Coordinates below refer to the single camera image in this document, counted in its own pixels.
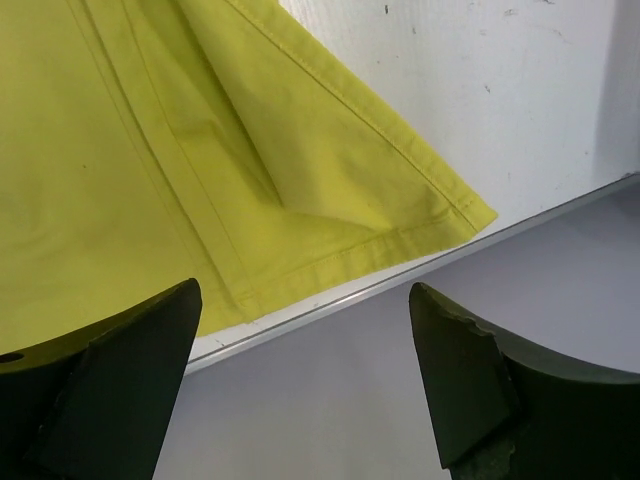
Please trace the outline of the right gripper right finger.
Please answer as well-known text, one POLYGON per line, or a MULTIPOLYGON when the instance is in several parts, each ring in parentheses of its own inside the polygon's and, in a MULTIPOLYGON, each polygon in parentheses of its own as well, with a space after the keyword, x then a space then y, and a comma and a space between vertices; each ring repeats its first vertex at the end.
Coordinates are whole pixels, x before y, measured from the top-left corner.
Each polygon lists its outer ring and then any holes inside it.
POLYGON ((451 478, 638 478, 638 374, 536 344, 424 283, 412 286, 409 308, 451 478))

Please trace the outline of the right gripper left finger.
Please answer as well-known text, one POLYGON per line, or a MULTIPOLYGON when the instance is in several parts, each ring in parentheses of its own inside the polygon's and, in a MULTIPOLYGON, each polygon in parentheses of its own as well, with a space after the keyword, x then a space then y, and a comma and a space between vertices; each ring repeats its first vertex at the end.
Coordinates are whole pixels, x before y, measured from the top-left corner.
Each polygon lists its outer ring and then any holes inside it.
POLYGON ((200 286, 188 279, 2 353, 2 478, 152 478, 201 311, 200 286))

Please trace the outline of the yellow-green trousers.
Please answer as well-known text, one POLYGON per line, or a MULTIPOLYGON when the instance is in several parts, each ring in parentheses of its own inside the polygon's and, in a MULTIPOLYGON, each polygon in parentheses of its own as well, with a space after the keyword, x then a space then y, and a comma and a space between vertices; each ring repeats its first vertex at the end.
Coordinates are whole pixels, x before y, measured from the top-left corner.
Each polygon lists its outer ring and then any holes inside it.
POLYGON ((1 5, 1 348, 185 279, 201 334, 495 212, 275 1, 1 5))

